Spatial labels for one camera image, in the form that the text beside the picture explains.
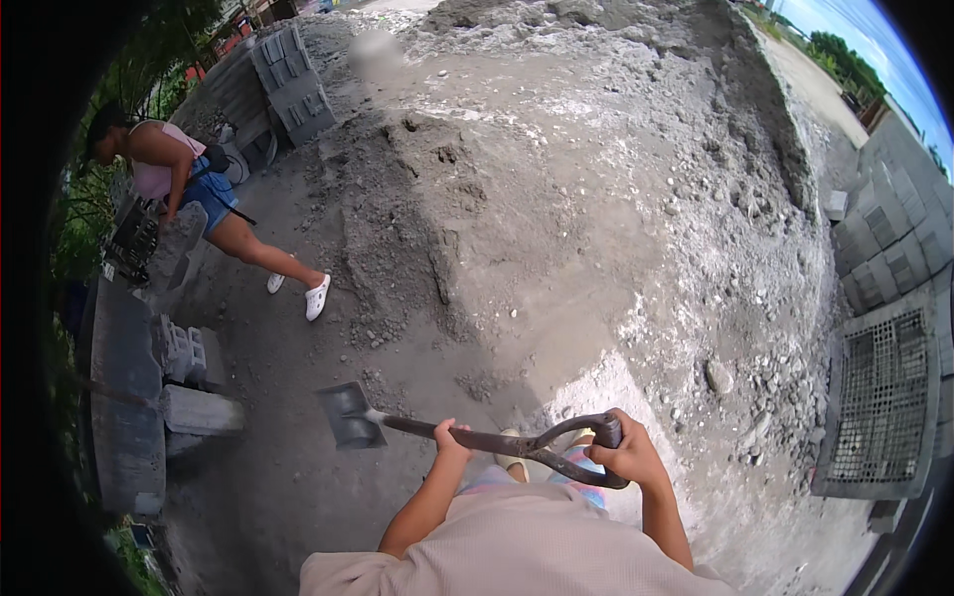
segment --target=denim shorts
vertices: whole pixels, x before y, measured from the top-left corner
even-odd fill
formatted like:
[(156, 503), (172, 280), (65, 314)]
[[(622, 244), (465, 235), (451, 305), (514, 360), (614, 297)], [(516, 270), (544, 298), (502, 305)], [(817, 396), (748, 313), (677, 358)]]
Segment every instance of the denim shorts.
[[(194, 175), (208, 165), (209, 160), (199, 156), (196, 161), (192, 162), (192, 174)], [(209, 216), (209, 220), (205, 222), (205, 231), (202, 233), (202, 236), (206, 238), (229, 214), (228, 207), (235, 207), (239, 204), (235, 193), (232, 192), (232, 183), (225, 175), (215, 172), (207, 172), (182, 193), (182, 205), (192, 201), (198, 201), (206, 215)]]

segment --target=person's right hand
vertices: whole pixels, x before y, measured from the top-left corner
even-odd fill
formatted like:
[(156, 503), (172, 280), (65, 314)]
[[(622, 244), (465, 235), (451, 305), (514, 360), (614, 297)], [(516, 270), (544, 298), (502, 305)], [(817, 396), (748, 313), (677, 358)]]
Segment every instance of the person's right hand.
[(623, 441), (615, 449), (591, 445), (586, 448), (587, 457), (640, 486), (668, 484), (669, 474), (650, 441), (646, 427), (619, 408), (613, 408), (608, 414), (614, 414), (619, 419)]

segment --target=hand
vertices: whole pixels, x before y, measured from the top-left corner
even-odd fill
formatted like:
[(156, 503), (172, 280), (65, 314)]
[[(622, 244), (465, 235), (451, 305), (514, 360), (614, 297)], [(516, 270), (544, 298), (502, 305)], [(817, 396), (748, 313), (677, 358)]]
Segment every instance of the hand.
[[(474, 457), (474, 452), (461, 446), (450, 434), (450, 427), (454, 424), (454, 420), (453, 418), (449, 418), (438, 424), (437, 428), (434, 429), (434, 441), (437, 442), (437, 454), (448, 454), (454, 457), (460, 457), (464, 463), (467, 463)], [(463, 426), (457, 425), (454, 426), (454, 428), (470, 430), (470, 427), (466, 424)]]
[(605, 465), (619, 476), (640, 486), (669, 484), (669, 474), (653, 447), (646, 427), (619, 408), (613, 408), (608, 413), (619, 419), (623, 441), (615, 449), (591, 445), (586, 449), (587, 457), (593, 463)]

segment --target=shoe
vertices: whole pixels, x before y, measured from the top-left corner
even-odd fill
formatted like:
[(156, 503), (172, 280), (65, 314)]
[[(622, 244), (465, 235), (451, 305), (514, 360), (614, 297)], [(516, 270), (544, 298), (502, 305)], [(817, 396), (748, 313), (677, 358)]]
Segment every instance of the shoe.
[(280, 276), (277, 273), (273, 273), (272, 276), (268, 278), (268, 283), (265, 284), (265, 287), (268, 288), (268, 293), (275, 294), (279, 290), (279, 288), (281, 287), (281, 284), (284, 281), (285, 281), (285, 276)]
[[(500, 433), (501, 435), (507, 435), (508, 437), (519, 437), (520, 433), (514, 428), (508, 428), (504, 432)], [(527, 460), (523, 458), (515, 458), (511, 455), (500, 455), (499, 453), (493, 454), (493, 459), (497, 462), (497, 465), (506, 469), (509, 469), (515, 463), (520, 464), (520, 468), (524, 471), (524, 482), (530, 482), (530, 473), (527, 470)]]
[(305, 310), (304, 317), (308, 320), (315, 320), (321, 311), (324, 310), (324, 299), (328, 296), (328, 286), (331, 285), (331, 276), (324, 274), (324, 281), (317, 288), (312, 288), (304, 293)]

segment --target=person's left hand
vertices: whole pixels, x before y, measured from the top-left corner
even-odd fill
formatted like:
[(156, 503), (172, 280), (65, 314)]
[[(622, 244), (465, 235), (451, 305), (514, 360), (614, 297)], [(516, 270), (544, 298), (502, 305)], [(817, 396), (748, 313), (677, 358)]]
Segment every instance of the person's left hand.
[(445, 453), (457, 456), (460, 457), (464, 463), (467, 463), (474, 457), (474, 452), (454, 440), (454, 437), (450, 434), (450, 427), (453, 426), (454, 428), (462, 428), (464, 430), (470, 430), (470, 427), (466, 424), (454, 425), (454, 421), (455, 419), (448, 418), (438, 424), (437, 428), (434, 429), (434, 441), (437, 442), (437, 454), (441, 455)]

